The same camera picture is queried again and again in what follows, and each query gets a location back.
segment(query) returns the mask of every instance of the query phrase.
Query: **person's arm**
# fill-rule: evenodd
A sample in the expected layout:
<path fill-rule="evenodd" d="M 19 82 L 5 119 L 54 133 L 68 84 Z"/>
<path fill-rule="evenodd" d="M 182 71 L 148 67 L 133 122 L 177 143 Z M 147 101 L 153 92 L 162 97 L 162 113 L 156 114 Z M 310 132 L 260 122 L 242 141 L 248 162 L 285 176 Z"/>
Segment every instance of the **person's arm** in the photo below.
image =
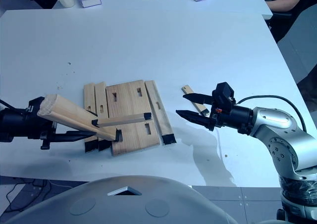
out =
<path fill-rule="evenodd" d="M 266 3 L 273 12 L 287 12 L 292 10 L 298 2 L 299 0 L 273 0 Z"/>

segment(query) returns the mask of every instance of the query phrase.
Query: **black wire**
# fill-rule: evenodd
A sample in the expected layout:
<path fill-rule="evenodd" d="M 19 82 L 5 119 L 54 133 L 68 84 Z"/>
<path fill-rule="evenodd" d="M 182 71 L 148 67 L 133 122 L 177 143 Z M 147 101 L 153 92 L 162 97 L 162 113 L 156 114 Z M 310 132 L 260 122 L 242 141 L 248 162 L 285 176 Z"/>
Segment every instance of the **black wire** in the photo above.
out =
<path fill-rule="evenodd" d="M 5 101 L 3 101 L 1 99 L 0 99 L 0 104 L 5 105 L 9 109 L 16 110 L 16 108 L 14 106 L 11 106 L 10 104 L 7 104 Z"/>
<path fill-rule="evenodd" d="M 17 186 L 17 185 L 19 185 L 19 184 L 29 184 L 29 183 L 32 183 L 32 182 L 23 182 L 23 183 L 16 183 L 15 185 L 14 185 L 14 187 L 6 194 L 6 196 L 5 196 L 5 198 L 8 200 L 8 202 L 9 202 L 9 209 L 10 210 L 8 210 L 8 211 L 5 211 L 5 213 L 8 213 L 8 212 L 10 212 L 12 209 L 11 209 L 11 201 L 9 200 L 9 198 L 8 198 L 8 195 L 11 193 L 11 192 L 13 192 L 13 190 L 15 189 L 15 187 Z"/>
<path fill-rule="evenodd" d="M 12 111 L 17 112 L 18 114 L 23 114 L 23 112 L 19 109 L 16 109 L 14 106 L 11 106 L 10 104 L 6 103 L 5 101 L 0 99 L 0 104 L 5 105 L 7 108 L 11 109 Z"/>
<path fill-rule="evenodd" d="M 258 98 L 276 98 L 276 99 L 281 99 L 281 100 L 287 102 L 287 103 L 295 110 L 297 116 L 299 117 L 299 120 L 301 121 L 301 124 L 302 124 L 303 131 L 304 131 L 304 132 L 307 132 L 304 119 L 303 119 L 301 113 L 299 112 L 299 110 L 297 109 L 297 107 L 296 107 L 291 101 L 289 101 L 288 99 L 286 99 L 286 98 L 284 98 L 284 97 L 282 97 L 282 96 L 277 96 L 277 95 L 257 95 L 257 96 L 250 96 L 250 97 L 246 97 L 246 98 L 240 100 L 239 102 L 237 102 L 237 104 L 243 103 L 244 101 L 247 101 L 247 100 L 249 100 L 249 99 L 258 99 Z"/>
<path fill-rule="evenodd" d="M 8 202 L 9 202 L 9 207 L 8 207 L 9 210 L 5 211 L 5 213 L 22 212 L 22 211 L 24 211 L 25 208 L 27 208 L 28 206 L 30 206 L 30 205 L 41 195 L 41 193 L 43 192 L 44 187 L 47 185 L 47 180 L 43 180 L 43 185 L 42 185 L 42 186 L 34 185 L 34 184 L 33 184 L 34 181 L 35 181 L 35 179 L 34 179 L 32 182 L 27 182 L 27 183 L 24 182 L 24 183 L 17 183 L 17 184 L 15 184 L 15 186 L 13 187 L 13 189 L 12 189 L 10 192 L 8 192 L 8 193 L 6 194 L 6 196 L 5 196 L 6 199 L 8 200 Z M 41 191 L 40 191 L 28 204 L 24 205 L 23 207 L 17 208 L 17 209 L 12 209 L 12 208 L 11 208 L 12 203 L 11 203 L 11 201 L 9 200 L 8 195 L 15 189 L 15 187 L 16 187 L 18 184 L 29 184 L 29 183 L 31 183 L 31 184 L 34 185 L 35 187 L 42 187 Z"/>
<path fill-rule="evenodd" d="M 45 200 L 46 196 L 50 193 L 50 191 L 51 191 L 51 189 L 52 189 L 52 184 L 51 184 L 51 182 L 49 182 L 49 185 L 50 185 L 50 188 L 49 188 L 49 190 L 46 192 L 46 194 L 44 195 L 42 201 Z"/>

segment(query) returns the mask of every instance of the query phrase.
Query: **wooden plank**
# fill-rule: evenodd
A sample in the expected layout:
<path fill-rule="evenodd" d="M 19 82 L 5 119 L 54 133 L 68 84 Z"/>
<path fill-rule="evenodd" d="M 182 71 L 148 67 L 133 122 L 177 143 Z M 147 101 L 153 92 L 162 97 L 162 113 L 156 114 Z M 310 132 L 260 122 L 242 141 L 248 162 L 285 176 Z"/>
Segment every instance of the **wooden plank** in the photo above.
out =
<path fill-rule="evenodd" d="M 115 127 L 98 128 L 93 126 L 91 121 L 97 119 L 95 115 L 58 94 L 45 96 L 37 112 L 37 116 L 56 121 L 77 130 L 96 132 L 96 136 L 106 140 L 113 141 L 116 137 Z"/>
<path fill-rule="evenodd" d="M 194 91 L 189 87 L 189 85 L 185 85 L 182 87 L 182 90 L 184 92 L 184 94 L 192 94 L 194 93 Z M 208 116 L 209 115 L 209 110 L 205 107 L 205 105 L 203 104 L 196 104 L 196 103 L 192 103 L 195 108 L 198 110 L 198 112 L 203 115 L 203 116 Z"/>
<path fill-rule="evenodd" d="M 101 82 L 95 85 L 95 95 L 96 95 L 96 113 L 99 118 L 108 118 L 108 104 L 106 97 L 106 83 Z"/>
<path fill-rule="evenodd" d="M 95 84 L 84 85 L 84 108 L 96 114 L 96 97 L 95 97 Z M 98 140 L 97 136 L 91 136 L 85 139 L 85 143 Z"/>
<path fill-rule="evenodd" d="M 145 81 L 145 86 L 148 91 L 150 102 L 154 110 L 154 114 L 158 121 L 158 127 L 160 129 L 163 143 L 171 144 L 176 143 L 175 136 L 172 127 L 169 123 L 163 102 L 159 96 L 159 92 L 154 80 Z"/>
<path fill-rule="evenodd" d="M 151 113 L 139 113 L 133 115 L 126 115 L 120 117 L 111 117 L 111 118 L 103 118 L 99 119 L 98 117 L 98 127 L 106 127 L 106 126 L 117 126 L 117 125 L 124 125 L 130 123 L 138 123 L 146 120 L 151 120 Z"/>
<path fill-rule="evenodd" d="M 151 112 L 148 94 L 143 80 L 107 86 L 109 117 Z M 114 156 L 159 144 L 153 120 L 118 125 L 122 141 L 112 142 Z"/>
<path fill-rule="evenodd" d="M 108 104 L 106 97 L 106 83 L 101 82 L 95 85 L 95 97 L 96 97 L 96 113 L 98 119 L 109 118 Z M 111 146 L 111 142 L 104 140 L 103 138 L 98 138 L 98 149 L 102 151 Z"/>

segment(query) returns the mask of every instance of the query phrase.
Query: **white table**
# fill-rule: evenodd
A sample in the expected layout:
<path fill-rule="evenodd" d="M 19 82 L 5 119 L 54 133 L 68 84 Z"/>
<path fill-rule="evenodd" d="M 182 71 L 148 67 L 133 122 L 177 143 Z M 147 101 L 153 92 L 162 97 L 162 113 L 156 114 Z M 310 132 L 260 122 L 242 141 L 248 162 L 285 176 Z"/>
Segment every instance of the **white table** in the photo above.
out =
<path fill-rule="evenodd" d="M 8 11 L 0 21 L 2 99 L 25 108 L 31 99 L 59 93 L 83 106 L 84 84 L 154 79 L 177 144 L 113 157 L 110 150 L 85 154 L 83 141 L 56 143 L 43 151 L 41 141 L 15 138 L 0 146 L 0 175 L 89 181 L 140 174 L 190 185 L 278 187 L 271 157 L 260 141 L 231 128 L 209 132 L 175 113 L 195 111 L 182 98 L 181 86 L 189 84 L 195 92 L 210 94 L 217 83 L 227 81 L 237 100 L 261 94 L 290 99 L 308 132 L 317 137 L 263 17 L 210 15 L 101 8 Z M 275 99 L 243 105 L 295 114 Z"/>
<path fill-rule="evenodd" d="M 236 12 L 259 13 L 264 19 L 270 19 L 272 12 L 264 0 L 102 0 L 102 5 L 97 6 L 106 9 L 148 9 L 148 10 L 188 10 L 203 11 L 206 16 L 210 12 Z M 54 8 L 63 8 L 57 2 Z M 82 8 L 79 0 L 73 8 Z"/>

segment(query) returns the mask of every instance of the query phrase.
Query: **robotic arm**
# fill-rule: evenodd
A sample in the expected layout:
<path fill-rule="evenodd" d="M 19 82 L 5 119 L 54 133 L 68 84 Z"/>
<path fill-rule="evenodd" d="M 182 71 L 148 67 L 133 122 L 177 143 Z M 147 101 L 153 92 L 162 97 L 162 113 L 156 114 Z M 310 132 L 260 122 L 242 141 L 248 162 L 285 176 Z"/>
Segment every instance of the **robotic arm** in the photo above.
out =
<path fill-rule="evenodd" d="M 48 150 L 51 142 L 78 141 L 96 133 L 90 131 L 67 131 L 56 134 L 57 123 L 37 116 L 44 97 L 29 101 L 26 109 L 16 109 L 0 101 L 7 108 L 0 111 L 0 142 L 11 142 L 14 137 L 43 140 L 41 150 Z"/>
<path fill-rule="evenodd" d="M 277 109 L 251 110 L 236 105 L 234 91 L 226 82 L 218 84 L 212 96 L 186 94 L 184 98 L 211 105 L 210 117 L 177 110 L 184 119 L 211 131 L 214 127 L 232 127 L 261 140 L 280 176 L 287 216 L 294 216 L 297 221 L 317 220 L 317 141 L 297 126 L 293 116 Z"/>

